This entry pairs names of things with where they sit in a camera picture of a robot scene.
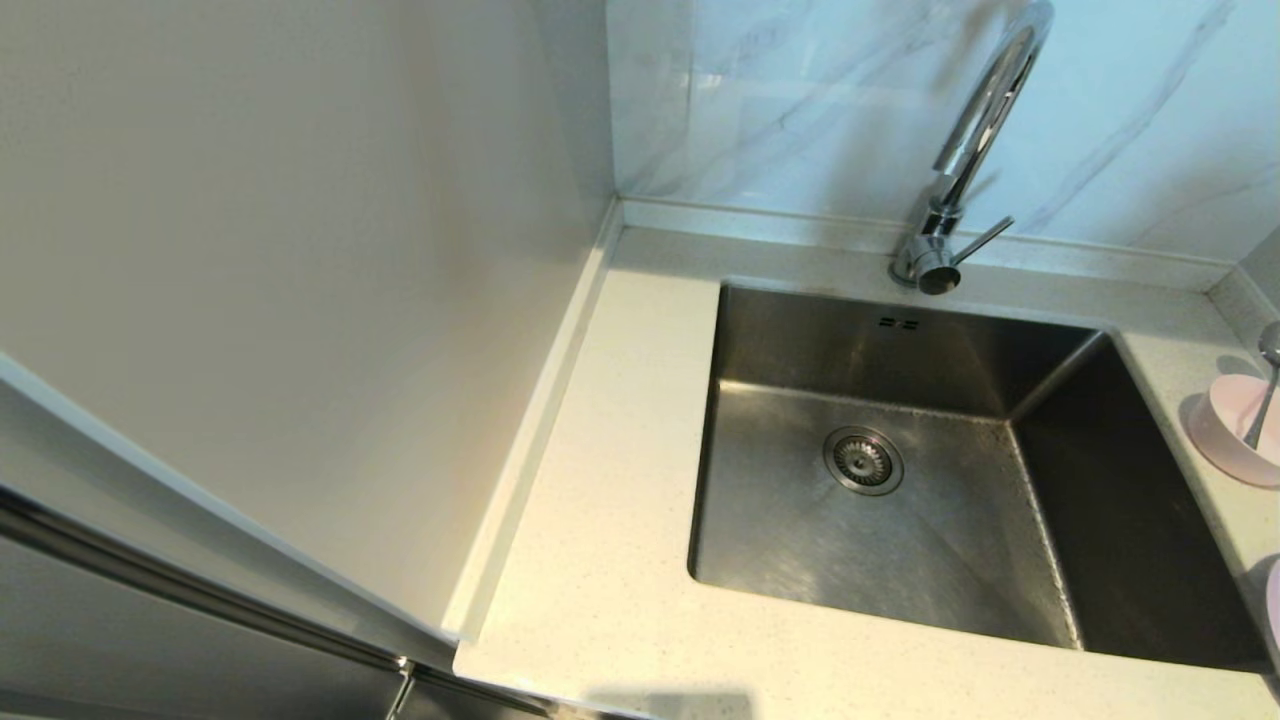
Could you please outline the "chrome gooseneck faucet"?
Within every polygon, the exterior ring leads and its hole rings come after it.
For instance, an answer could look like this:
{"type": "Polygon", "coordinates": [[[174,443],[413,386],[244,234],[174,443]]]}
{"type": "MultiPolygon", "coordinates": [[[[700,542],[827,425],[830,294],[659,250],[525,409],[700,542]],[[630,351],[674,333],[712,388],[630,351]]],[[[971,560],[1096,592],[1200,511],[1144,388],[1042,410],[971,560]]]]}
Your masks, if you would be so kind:
{"type": "Polygon", "coordinates": [[[1015,222],[1005,217],[963,249],[951,238],[966,196],[1038,61],[1055,20],[1052,0],[1033,0],[1010,22],[989,56],[932,167],[934,183],[902,237],[888,273],[899,284],[929,296],[956,290],[960,265],[1015,222]]]}

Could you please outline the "pink bowl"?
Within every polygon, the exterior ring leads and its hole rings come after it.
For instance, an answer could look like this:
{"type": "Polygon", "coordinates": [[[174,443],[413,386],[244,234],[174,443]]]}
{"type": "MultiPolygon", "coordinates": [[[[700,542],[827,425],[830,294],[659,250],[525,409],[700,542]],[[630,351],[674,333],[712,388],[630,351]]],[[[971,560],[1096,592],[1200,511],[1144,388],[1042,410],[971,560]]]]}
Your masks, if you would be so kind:
{"type": "Polygon", "coordinates": [[[1249,486],[1280,489],[1280,387],[1268,405],[1257,446],[1245,434],[1257,418],[1268,382],[1221,375],[1190,411],[1188,434],[1216,468],[1249,486]]]}

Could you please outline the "lilac plate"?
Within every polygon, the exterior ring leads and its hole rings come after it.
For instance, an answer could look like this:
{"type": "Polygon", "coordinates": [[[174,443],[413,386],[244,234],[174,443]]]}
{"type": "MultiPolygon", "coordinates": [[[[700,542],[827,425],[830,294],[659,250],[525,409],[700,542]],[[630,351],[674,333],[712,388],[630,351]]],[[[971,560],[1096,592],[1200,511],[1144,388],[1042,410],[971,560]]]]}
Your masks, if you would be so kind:
{"type": "Polygon", "coordinates": [[[1280,676],[1280,553],[1263,562],[1263,610],[1272,664],[1280,676]]]}

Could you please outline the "stainless steel sink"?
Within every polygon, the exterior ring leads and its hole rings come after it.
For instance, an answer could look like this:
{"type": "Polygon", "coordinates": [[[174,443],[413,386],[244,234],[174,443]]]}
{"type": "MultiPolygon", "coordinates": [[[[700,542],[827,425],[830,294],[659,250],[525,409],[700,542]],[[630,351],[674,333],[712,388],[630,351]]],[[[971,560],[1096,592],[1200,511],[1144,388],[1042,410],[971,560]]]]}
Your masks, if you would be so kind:
{"type": "Polygon", "coordinates": [[[1244,673],[1272,655],[1114,337],[723,284],[687,573],[707,585],[1244,673]],[[820,452],[869,427],[901,486],[820,452]]]}

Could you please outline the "round metal drain strainer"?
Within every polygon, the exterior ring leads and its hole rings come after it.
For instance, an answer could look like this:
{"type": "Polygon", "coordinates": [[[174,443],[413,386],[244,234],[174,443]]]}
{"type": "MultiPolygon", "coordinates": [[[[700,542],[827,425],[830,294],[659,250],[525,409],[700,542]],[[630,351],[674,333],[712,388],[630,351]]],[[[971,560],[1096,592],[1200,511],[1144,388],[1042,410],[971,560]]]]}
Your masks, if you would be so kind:
{"type": "Polygon", "coordinates": [[[892,493],[905,477],[906,464],[899,448],[887,436],[869,427],[832,430],[820,456],[829,475],[858,495],[892,493]]]}

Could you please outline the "white tall cabinet panel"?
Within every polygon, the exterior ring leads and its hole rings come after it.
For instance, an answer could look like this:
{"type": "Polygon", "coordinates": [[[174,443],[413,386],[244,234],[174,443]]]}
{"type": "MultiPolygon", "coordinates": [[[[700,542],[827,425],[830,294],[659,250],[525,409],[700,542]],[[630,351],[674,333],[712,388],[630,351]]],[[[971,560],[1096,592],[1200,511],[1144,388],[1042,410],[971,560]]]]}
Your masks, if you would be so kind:
{"type": "Polygon", "coordinates": [[[607,0],[0,0],[0,483],[449,664],[602,260],[607,0]]]}

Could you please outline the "grey appliance front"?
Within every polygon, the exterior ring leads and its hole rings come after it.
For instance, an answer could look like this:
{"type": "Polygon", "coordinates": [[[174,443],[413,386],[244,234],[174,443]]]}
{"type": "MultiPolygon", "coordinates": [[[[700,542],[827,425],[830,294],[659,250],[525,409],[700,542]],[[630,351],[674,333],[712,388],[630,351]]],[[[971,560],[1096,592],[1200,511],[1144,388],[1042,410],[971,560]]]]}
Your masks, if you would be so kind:
{"type": "Polygon", "coordinates": [[[0,536],[0,720],[550,720],[412,661],[412,678],[344,661],[0,536]]]}

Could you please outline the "metal spoon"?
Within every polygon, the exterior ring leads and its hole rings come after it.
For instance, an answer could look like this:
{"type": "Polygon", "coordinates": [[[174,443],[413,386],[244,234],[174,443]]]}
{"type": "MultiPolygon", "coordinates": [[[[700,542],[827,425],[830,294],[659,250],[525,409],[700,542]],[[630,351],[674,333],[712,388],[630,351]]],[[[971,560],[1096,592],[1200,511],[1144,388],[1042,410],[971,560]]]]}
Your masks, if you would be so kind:
{"type": "Polygon", "coordinates": [[[1243,442],[1251,448],[1260,447],[1274,393],[1280,387],[1280,320],[1271,322],[1260,332],[1257,347],[1260,356],[1270,365],[1271,374],[1257,413],[1243,438],[1243,442]]]}

